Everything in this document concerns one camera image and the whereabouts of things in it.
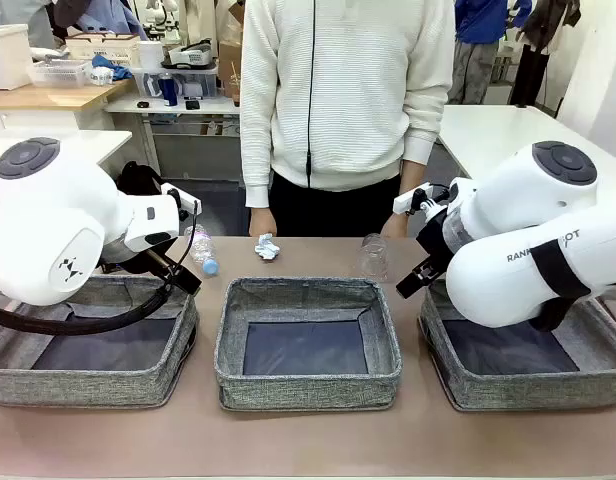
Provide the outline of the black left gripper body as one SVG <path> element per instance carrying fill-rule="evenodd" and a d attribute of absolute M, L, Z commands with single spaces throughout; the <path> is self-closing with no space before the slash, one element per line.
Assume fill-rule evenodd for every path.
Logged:
<path fill-rule="evenodd" d="M 123 270 L 133 275 L 167 275 L 171 270 L 171 262 L 158 252 L 148 249 L 121 263 L 101 261 L 100 268 L 104 274 Z"/>

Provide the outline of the person left hand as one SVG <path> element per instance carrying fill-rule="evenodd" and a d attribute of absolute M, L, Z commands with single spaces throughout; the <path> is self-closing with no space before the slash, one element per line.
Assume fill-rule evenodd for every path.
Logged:
<path fill-rule="evenodd" d="M 408 236 L 409 216 L 406 214 L 391 214 L 381 230 L 385 238 L 406 238 Z"/>

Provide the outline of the person right hand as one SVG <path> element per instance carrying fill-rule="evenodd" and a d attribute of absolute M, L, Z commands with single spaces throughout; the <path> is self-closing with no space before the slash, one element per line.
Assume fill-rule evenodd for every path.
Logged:
<path fill-rule="evenodd" d="M 265 234 L 277 234 L 277 224 L 269 208 L 251 208 L 249 235 L 259 237 Z"/>

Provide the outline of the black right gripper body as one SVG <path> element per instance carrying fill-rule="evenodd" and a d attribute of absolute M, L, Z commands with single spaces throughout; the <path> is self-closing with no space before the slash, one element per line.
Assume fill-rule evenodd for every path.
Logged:
<path fill-rule="evenodd" d="M 426 216 L 424 227 L 416 237 L 428 254 L 428 257 L 416 267 L 419 273 L 445 273 L 454 256 L 443 235 L 447 210 L 447 207 L 441 207 L 437 213 L 430 211 Z"/>

